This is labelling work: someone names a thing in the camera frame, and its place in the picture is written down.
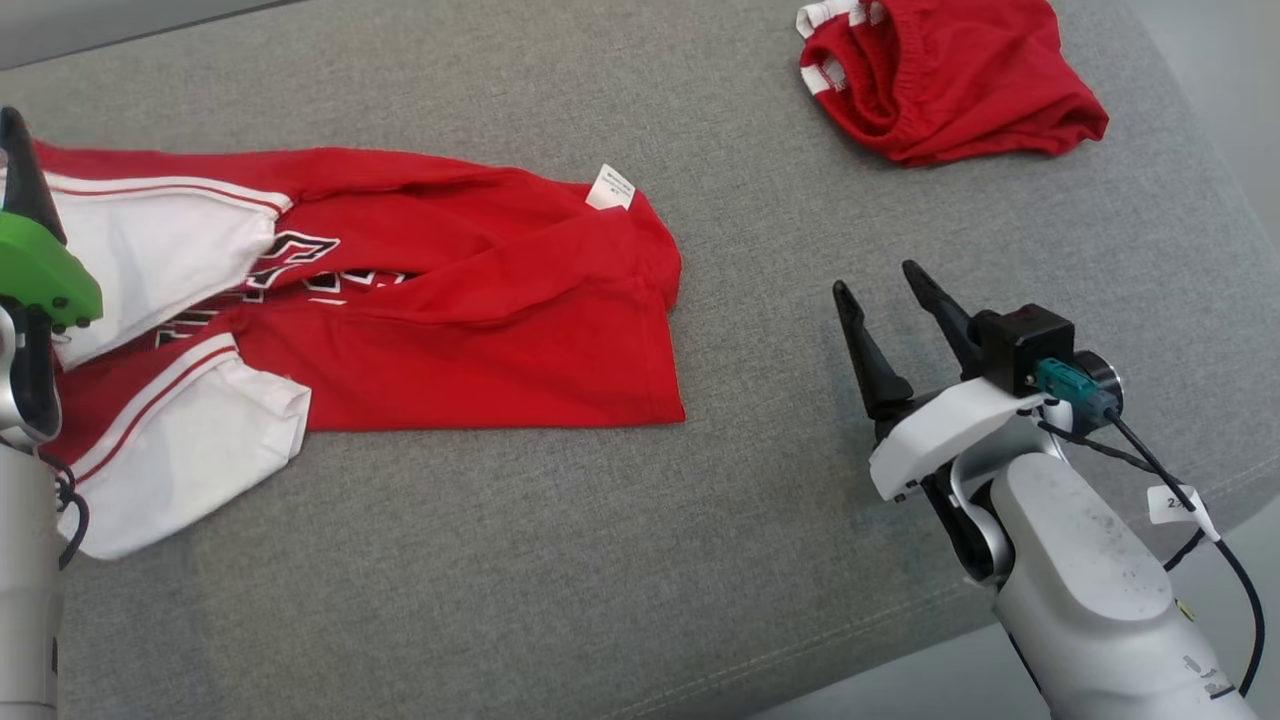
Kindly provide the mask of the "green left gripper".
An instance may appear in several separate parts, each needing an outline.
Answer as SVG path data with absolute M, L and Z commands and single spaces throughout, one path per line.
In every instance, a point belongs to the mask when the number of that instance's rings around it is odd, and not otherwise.
M 87 328 L 102 319 L 102 291 L 67 249 L 56 205 L 40 167 L 26 119 L 1 110 L 5 196 L 1 214 L 1 295 L 50 318 L 54 325 Z

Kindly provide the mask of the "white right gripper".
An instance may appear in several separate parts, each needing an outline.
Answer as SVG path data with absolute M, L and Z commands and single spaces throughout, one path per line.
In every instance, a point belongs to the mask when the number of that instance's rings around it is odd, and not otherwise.
M 972 316 L 914 260 L 902 273 L 919 306 L 934 319 L 965 380 L 919 404 L 914 388 L 891 366 L 865 324 L 865 313 L 844 281 L 833 300 L 867 415 L 892 425 L 870 456 L 870 478 L 884 501 L 897 501 L 913 482 L 1000 434 L 996 457 L 1042 452 L 1062 457 L 1057 441 L 1039 428 L 1043 393 L 1016 397 L 983 375 L 980 347 L 969 334 Z

